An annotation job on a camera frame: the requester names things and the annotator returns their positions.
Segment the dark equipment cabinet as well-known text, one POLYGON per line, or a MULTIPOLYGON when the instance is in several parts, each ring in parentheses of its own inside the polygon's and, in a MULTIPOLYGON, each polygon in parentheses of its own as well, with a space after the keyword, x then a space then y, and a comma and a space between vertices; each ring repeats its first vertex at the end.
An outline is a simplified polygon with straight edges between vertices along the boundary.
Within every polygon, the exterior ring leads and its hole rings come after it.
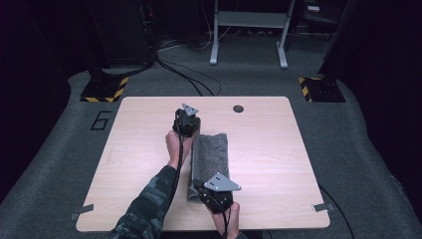
POLYGON ((151 0, 88 0, 110 66, 149 68, 156 55, 151 0))

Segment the grey towel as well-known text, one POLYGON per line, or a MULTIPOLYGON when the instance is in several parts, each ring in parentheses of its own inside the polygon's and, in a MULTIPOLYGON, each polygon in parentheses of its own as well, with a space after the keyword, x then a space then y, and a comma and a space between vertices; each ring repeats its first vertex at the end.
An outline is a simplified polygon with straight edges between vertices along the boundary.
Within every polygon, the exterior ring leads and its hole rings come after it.
POLYGON ((191 148, 190 167, 187 200, 199 203, 199 194, 193 184, 194 179, 206 182, 217 172, 229 176, 227 134, 197 134, 191 148))

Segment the white metal desk frame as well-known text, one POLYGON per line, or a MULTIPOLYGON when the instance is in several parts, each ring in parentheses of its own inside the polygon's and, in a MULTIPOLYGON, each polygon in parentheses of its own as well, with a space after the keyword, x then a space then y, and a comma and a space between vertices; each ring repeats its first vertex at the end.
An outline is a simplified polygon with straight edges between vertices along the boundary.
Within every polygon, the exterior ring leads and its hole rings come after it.
POLYGON ((264 13, 264 12, 238 12, 221 11, 219 0, 214 0, 214 29, 213 45, 210 55, 210 65, 218 63, 219 53, 219 27, 253 27, 253 28, 273 28, 283 31, 281 39, 276 43, 279 64, 283 70, 288 68, 285 42, 288 36, 289 27, 293 17, 293 11, 297 0, 289 0, 289 8, 286 13, 264 13))

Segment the person's right hand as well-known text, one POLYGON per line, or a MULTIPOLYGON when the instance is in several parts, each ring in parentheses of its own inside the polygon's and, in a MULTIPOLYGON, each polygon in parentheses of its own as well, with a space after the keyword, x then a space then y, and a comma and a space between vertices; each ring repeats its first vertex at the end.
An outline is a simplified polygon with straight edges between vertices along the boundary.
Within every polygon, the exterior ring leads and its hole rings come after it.
POLYGON ((240 234, 239 229, 240 204, 234 202, 225 211, 225 214, 211 214, 218 233, 224 239, 236 239, 240 234))

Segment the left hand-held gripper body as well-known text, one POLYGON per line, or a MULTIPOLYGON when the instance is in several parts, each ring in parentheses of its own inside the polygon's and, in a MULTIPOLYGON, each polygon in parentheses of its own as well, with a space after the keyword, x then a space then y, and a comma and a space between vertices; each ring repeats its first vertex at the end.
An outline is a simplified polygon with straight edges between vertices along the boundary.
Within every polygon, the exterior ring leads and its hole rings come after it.
POLYGON ((175 112, 173 130, 184 137, 193 136, 201 124, 201 119, 196 115, 197 113, 197 109, 183 104, 182 108, 175 112))

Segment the person's left hand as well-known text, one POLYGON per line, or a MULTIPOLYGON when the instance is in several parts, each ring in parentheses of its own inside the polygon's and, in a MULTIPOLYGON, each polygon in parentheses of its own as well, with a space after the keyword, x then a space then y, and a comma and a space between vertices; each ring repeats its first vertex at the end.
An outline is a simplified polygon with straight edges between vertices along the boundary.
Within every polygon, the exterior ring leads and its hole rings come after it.
POLYGON ((171 130, 166 136, 166 146, 169 154, 168 165, 177 169, 179 165, 183 165, 186 157, 191 151, 193 143, 192 137, 179 139, 179 134, 171 130))

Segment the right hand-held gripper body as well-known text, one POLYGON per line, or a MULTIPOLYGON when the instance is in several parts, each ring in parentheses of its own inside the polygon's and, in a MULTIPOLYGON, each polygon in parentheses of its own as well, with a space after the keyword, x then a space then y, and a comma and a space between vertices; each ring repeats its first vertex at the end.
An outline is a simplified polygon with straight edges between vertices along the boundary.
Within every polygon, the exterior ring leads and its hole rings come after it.
POLYGON ((199 198, 213 214, 228 210, 233 204, 233 191, 242 189, 239 184, 220 172, 203 183, 204 193, 198 193, 199 198))

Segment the black yellow striped stand base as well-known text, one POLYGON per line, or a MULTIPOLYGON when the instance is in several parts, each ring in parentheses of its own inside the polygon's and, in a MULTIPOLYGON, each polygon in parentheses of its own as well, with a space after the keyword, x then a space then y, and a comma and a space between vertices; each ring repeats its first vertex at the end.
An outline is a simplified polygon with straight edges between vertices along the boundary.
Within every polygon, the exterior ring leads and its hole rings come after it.
POLYGON ((337 83, 323 78, 299 78, 302 93, 309 103, 344 103, 345 98, 337 83))
POLYGON ((128 78, 108 77, 102 80, 91 79, 81 93, 81 102, 112 103, 119 100, 128 78))

